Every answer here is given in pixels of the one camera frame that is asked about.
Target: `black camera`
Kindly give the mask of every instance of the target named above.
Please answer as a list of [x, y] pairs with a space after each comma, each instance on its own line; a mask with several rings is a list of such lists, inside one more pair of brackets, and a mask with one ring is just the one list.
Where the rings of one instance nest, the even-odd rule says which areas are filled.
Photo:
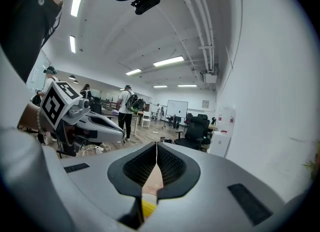
[[141, 15], [159, 3], [160, 0], [135, 0], [131, 5], [134, 7], [135, 14]]

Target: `bracelet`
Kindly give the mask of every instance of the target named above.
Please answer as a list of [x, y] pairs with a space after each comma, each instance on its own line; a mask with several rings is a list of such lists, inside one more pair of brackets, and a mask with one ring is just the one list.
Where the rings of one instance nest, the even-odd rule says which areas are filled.
[[37, 125], [38, 125], [38, 131], [40, 134], [43, 133], [42, 129], [41, 129], [41, 125], [40, 125], [40, 113], [41, 113], [41, 108], [39, 107], [37, 113], [36, 113], [36, 122], [37, 122]]

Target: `black pants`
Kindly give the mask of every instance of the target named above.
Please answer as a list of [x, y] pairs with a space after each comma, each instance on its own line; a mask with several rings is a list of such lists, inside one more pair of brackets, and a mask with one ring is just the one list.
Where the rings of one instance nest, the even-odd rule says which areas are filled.
[[118, 124], [121, 129], [126, 130], [126, 138], [130, 138], [132, 114], [119, 113]]

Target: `whiteboard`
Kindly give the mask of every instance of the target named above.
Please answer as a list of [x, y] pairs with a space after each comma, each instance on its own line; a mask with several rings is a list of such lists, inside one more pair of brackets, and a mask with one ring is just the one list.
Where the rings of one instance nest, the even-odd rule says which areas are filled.
[[188, 102], [168, 100], [168, 105], [166, 108], [167, 116], [176, 116], [180, 118], [186, 118], [188, 110]]

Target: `black rectangular slot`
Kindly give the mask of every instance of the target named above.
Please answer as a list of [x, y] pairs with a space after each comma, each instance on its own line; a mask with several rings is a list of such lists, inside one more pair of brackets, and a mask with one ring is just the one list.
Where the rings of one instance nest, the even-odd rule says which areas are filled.
[[272, 216], [267, 209], [243, 184], [234, 184], [227, 187], [235, 200], [241, 206], [253, 226], [260, 224]]
[[79, 170], [82, 170], [82, 169], [85, 169], [88, 167], [90, 167], [90, 165], [88, 165], [87, 163], [84, 162], [84, 163], [79, 163], [76, 165], [64, 167], [64, 170], [68, 174], [68, 173], [76, 172], [76, 171], [79, 171]]

